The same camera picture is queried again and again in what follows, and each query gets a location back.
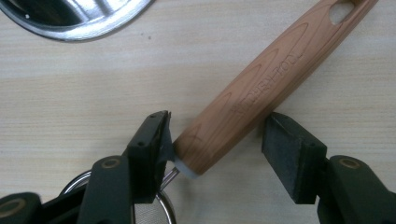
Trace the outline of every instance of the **wood grain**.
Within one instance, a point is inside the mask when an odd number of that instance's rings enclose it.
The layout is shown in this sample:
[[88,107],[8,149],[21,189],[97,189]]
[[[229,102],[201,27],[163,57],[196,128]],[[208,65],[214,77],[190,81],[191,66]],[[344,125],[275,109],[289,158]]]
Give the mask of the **wood grain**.
[[290,95],[344,40],[377,0],[354,1],[338,24],[322,0],[288,28],[175,141],[177,155],[202,175]]

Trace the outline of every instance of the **metal ring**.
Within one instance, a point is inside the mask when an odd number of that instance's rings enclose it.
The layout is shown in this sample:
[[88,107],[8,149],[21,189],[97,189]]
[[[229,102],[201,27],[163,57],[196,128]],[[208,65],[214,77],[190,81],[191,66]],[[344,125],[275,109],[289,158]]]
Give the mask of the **metal ring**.
[[[60,195],[64,195],[72,191],[73,189],[86,185],[89,182],[91,173],[92,171],[90,170],[75,177],[72,181],[70,181],[66,185],[66,187],[64,187]],[[166,193],[163,190],[161,190],[160,192],[157,193],[155,198],[163,208],[163,211],[165,212],[167,223],[176,224],[177,222],[175,217],[175,211]]]

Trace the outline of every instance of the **kitchen utensil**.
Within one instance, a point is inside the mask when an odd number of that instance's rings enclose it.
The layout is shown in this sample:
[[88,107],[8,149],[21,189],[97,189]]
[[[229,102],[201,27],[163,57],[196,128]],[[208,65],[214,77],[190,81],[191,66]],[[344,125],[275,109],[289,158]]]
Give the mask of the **kitchen utensil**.
[[351,0],[339,23],[330,11],[343,0],[321,0],[278,37],[175,141],[176,168],[206,172],[262,122],[347,37],[377,0]]
[[136,18],[154,0],[1,0],[0,9],[24,29],[78,41],[106,35]]
[[[61,195],[71,192],[73,189],[84,186],[90,180],[91,171],[78,175],[67,184]],[[158,192],[153,203],[139,203],[134,205],[135,223],[138,224],[176,224],[175,211],[168,196],[162,190]]]

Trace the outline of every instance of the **clamp jaw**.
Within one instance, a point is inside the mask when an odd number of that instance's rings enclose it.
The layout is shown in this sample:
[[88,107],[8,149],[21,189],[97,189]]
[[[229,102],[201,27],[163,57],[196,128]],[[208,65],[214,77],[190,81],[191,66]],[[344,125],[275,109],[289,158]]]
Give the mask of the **clamp jaw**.
[[134,223],[135,203],[153,203],[174,157],[170,113],[146,118],[121,156],[97,161],[88,185],[42,204],[25,192],[0,199],[1,224]]
[[396,223],[396,194],[355,158],[326,159],[327,147],[293,119],[272,113],[262,153],[297,204],[314,204],[322,224]]

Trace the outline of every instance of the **strainer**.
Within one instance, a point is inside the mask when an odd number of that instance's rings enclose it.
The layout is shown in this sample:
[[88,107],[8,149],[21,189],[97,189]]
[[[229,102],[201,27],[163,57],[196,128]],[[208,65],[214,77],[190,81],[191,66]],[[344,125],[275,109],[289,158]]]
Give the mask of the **strainer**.
[[[136,224],[176,224],[175,210],[163,189],[174,177],[176,171],[170,172],[164,179],[153,203],[139,203],[134,205]],[[61,195],[82,187],[89,182],[91,171],[86,171],[70,181],[61,192]]]

